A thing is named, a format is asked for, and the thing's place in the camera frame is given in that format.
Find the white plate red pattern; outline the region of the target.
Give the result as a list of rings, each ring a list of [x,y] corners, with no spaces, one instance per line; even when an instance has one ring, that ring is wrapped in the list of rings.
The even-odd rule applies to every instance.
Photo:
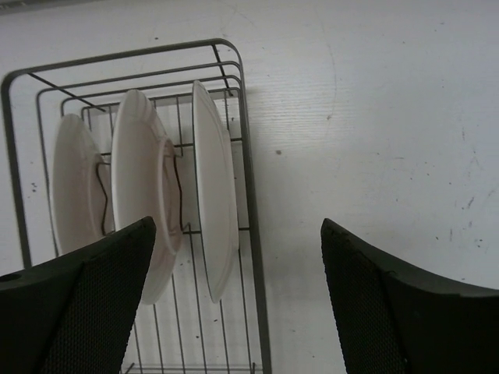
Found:
[[[119,104],[111,142],[111,201],[115,229],[144,217],[156,225],[141,302],[156,303],[182,247],[181,192],[175,149],[152,102],[129,90]]]

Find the white plate orange sunburst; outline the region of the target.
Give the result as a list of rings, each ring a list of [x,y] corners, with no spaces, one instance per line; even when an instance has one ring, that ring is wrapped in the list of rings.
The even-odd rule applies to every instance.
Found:
[[[239,249],[231,138],[200,81],[193,83],[193,140],[203,259],[211,300],[222,299]]]

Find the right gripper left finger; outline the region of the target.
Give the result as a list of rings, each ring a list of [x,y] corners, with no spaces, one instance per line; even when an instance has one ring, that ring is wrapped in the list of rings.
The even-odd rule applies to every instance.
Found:
[[[1,277],[3,373],[117,373],[155,243],[144,217],[98,242]]]

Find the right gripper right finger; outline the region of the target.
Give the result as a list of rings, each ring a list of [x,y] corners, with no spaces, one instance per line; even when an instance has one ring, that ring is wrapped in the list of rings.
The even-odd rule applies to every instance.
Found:
[[[320,239],[347,372],[497,372],[497,290],[414,266],[330,219]]]

